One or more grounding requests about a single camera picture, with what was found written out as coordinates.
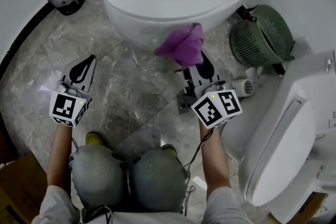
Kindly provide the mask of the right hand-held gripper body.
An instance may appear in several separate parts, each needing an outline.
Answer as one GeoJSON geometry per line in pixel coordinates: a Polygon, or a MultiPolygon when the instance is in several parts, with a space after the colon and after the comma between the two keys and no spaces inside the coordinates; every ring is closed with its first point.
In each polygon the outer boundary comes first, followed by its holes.
{"type": "Polygon", "coordinates": [[[225,124],[242,114],[235,90],[226,81],[189,87],[177,95],[179,114],[192,110],[207,129],[225,124]]]}

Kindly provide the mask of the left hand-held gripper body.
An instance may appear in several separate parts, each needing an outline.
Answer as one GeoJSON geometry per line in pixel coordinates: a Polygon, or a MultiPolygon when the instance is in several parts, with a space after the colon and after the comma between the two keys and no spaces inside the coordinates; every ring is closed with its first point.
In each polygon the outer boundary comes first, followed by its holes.
{"type": "Polygon", "coordinates": [[[56,91],[51,92],[49,115],[58,124],[77,127],[91,101],[88,93],[58,81],[56,91]]]}

